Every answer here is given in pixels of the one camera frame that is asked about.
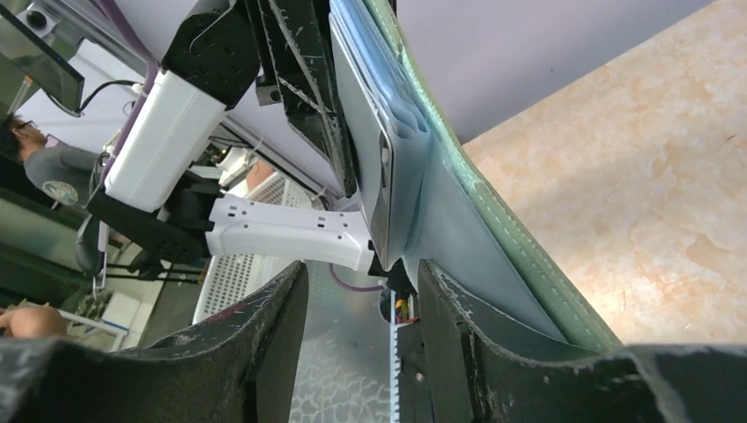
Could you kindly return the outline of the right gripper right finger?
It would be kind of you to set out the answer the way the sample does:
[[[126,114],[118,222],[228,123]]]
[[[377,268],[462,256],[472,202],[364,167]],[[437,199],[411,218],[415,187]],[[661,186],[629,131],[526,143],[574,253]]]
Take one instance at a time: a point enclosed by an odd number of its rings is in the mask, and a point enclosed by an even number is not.
[[[743,422],[744,345],[591,352],[418,268],[427,381],[439,422]]]

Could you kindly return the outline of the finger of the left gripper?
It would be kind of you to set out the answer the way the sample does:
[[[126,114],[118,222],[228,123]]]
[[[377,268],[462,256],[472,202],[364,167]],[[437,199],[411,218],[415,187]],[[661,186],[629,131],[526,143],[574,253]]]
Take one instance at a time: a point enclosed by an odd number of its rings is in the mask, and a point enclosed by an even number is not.
[[[343,195],[358,188],[354,148],[341,101],[329,26],[329,1],[259,1],[285,116],[330,164]]]

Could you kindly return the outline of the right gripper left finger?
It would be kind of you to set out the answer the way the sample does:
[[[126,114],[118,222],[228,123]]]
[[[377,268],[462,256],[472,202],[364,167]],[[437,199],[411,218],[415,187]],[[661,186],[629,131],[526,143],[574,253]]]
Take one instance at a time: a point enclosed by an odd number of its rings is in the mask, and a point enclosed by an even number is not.
[[[4,422],[286,422],[308,302],[288,265],[247,298],[147,347],[1,343]]]

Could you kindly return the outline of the sage green card holder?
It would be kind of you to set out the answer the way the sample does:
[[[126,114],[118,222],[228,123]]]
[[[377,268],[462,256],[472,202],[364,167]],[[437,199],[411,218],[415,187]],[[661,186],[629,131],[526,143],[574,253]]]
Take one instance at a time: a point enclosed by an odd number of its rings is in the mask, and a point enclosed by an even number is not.
[[[391,263],[432,260],[468,292],[549,338],[620,343],[476,170],[431,98],[391,7],[333,1],[382,129],[381,201]]]

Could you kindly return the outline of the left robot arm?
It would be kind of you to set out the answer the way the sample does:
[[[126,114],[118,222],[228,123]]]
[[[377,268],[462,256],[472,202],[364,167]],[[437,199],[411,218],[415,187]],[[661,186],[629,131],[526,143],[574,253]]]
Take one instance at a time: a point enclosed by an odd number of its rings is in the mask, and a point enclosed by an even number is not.
[[[252,85],[355,188],[351,137],[333,83],[326,1],[199,1],[174,33],[122,131],[89,212],[173,263],[263,254],[367,271],[376,254],[357,212],[262,204],[190,173]]]

